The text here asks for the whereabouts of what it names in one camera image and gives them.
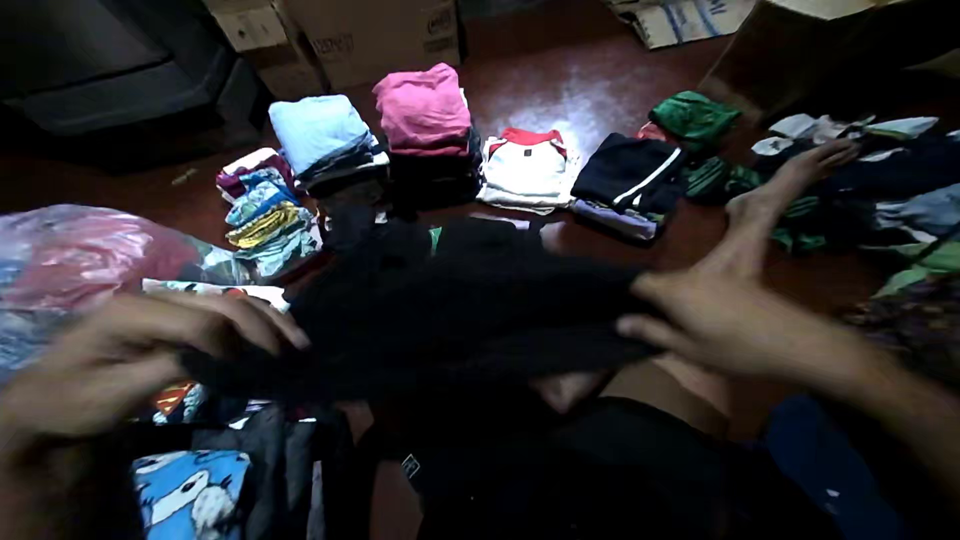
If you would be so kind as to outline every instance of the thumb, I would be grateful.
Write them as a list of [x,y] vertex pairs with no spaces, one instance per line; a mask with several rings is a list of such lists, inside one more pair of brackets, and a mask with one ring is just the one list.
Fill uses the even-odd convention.
[[616,321],[616,331],[624,337],[642,339],[680,356],[688,356],[694,344],[680,331],[649,315],[625,315]]

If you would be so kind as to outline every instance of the black clothing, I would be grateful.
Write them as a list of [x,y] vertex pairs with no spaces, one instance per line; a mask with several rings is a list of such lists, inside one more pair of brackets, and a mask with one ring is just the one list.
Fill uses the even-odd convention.
[[316,402],[527,381],[658,351],[614,328],[651,310],[629,293],[637,269],[555,257],[535,232],[479,219],[443,227],[433,253],[425,226],[388,224],[294,299],[312,350],[272,358],[239,344],[229,365],[195,351],[183,364],[228,395]]
[[[666,142],[610,134],[590,156],[570,194],[618,213],[626,209],[668,213],[684,191],[675,179],[685,161],[686,153]],[[647,184],[631,192],[645,181]],[[634,204],[638,195],[642,196]]]

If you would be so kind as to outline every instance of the tiled floor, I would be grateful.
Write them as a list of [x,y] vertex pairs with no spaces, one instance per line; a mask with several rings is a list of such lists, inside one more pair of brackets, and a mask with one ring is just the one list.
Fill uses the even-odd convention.
[[[532,131],[556,128],[571,147],[588,156],[610,132],[635,132],[661,99],[696,87],[728,38],[648,52],[599,0],[551,0],[524,11],[469,20],[466,42],[468,57],[459,68],[461,83],[483,136],[507,126]],[[370,88],[352,88],[346,94],[368,124],[378,126]],[[746,149],[759,135],[738,128],[727,154],[745,158]],[[276,145],[269,126],[262,144]],[[213,178],[220,166],[253,148],[127,176],[30,155],[7,155],[0,157],[0,175],[8,187],[0,197],[0,211],[55,203],[106,206],[227,247],[223,217],[228,207],[214,189]],[[193,173],[185,182],[172,184],[188,171]],[[666,235],[644,249],[572,223],[569,215],[551,219],[566,222],[561,232],[565,253],[640,262],[663,270],[684,268],[698,260],[725,228],[721,209],[682,203]],[[788,258],[774,250],[767,269],[768,281],[777,290],[823,312],[865,299],[882,282],[876,270],[853,255]],[[758,426],[766,406],[781,395],[775,387],[754,388],[755,392],[734,393],[749,398],[734,407],[740,418],[734,426],[741,426],[744,433]]]

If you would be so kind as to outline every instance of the pink plastic bag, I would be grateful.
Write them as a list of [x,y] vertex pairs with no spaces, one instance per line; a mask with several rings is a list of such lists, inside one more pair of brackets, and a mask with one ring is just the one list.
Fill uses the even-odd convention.
[[31,356],[66,315],[138,291],[143,278],[251,282],[232,252],[118,210],[57,205],[0,216],[0,368]]

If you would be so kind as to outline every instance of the small object on floor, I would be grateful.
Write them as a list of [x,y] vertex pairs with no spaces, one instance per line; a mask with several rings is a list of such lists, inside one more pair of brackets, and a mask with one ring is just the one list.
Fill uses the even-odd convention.
[[250,457],[236,451],[171,452],[133,462],[147,540],[239,540],[235,510]]
[[191,176],[197,174],[197,169],[190,167],[189,169],[183,171],[183,174],[177,176],[175,179],[170,181],[170,185],[180,185],[185,183],[190,179]]
[[540,215],[566,207],[571,177],[560,132],[536,134],[517,128],[489,137],[483,150],[486,180],[477,200]]
[[650,119],[686,143],[692,153],[715,146],[739,115],[739,110],[689,90],[663,100],[650,111]]

